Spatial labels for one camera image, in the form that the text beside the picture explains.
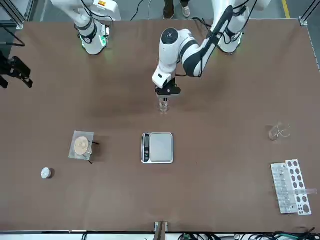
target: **brown table surface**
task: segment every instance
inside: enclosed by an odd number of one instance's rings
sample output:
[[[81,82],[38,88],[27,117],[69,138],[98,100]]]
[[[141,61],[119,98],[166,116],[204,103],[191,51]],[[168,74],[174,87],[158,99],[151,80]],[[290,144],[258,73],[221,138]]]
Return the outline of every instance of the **brown table surface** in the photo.
[[[199,78],[160,114],[152,83],[167,27],[206,35],[191,20],[116,22],[109,49],[88,55],[72,23],[27,22],[12,49],[33,88],[0,89],[0,230],[320,231],[312,215],[280,214],[271,163],[299,159],[320,189],[320,80],[298,20],[251,20],[237,52],[216,50]],[[178,73],[183,74],[181,67]],[[292,137],[267,130],[288,121]],[[68,158],[74,130],[94,132],[93,164]],[[141,135],[171,132],[173,164],[142,164]],[[44,167],[54,177],[43,180]]]

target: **test tube rack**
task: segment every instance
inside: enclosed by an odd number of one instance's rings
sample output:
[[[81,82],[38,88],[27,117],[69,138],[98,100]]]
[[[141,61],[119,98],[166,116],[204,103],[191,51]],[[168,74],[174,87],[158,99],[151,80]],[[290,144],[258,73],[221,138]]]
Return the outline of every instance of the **test tube rack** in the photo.
[[[276,196],[282,214],[311,215],[311,207],[297,159],[271,164]]]

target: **white robotic arm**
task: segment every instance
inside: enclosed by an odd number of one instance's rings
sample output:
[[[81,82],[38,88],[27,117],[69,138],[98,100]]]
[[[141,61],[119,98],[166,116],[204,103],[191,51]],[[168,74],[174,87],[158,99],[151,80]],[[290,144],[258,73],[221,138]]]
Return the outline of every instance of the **white robotic arm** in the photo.
[[[110,29],[99,21],[120,21],[118,5],[112,0],[51,0],[65,12],[80,33],[82,46],[97,55],[107,46]]]
[[[253,1],[259,10],[264,10],[271,0]],[[233,53],[237,49],[250,17],[246,7],[249,2],[250,0],[212,0],[214,20],[201,45],[198,45],[187,29],[178,31],[168,28],[162,33],[159,63],[152,76],[159,97],[166,98],[180,93],[180,88],[175,83],[175,71],[179,62],[182,63],[187,76],[201,77],[217,46],[226,53]]]

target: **person's leg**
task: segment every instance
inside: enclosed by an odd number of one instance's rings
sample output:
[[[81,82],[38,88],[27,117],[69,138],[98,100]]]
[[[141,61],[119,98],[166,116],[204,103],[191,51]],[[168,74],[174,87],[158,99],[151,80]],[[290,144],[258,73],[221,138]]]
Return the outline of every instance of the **person's leg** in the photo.
[[[175,15],[174,0],[164,0],[164,9],[163,9],[164,19],[172,19],[174,15]]]
[[[180,0],[182,13],[185,18],[190,17],[189,0]]]

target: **white cap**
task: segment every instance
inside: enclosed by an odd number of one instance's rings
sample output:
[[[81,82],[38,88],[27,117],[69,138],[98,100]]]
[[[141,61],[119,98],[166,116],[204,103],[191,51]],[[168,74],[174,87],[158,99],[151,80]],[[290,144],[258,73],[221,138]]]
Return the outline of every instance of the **white cap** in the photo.
[[[48,167],[45,167],[44,169],[42,169],[41,171],[41,177],[43,179],[48,179],[51,176],[51,171]]]

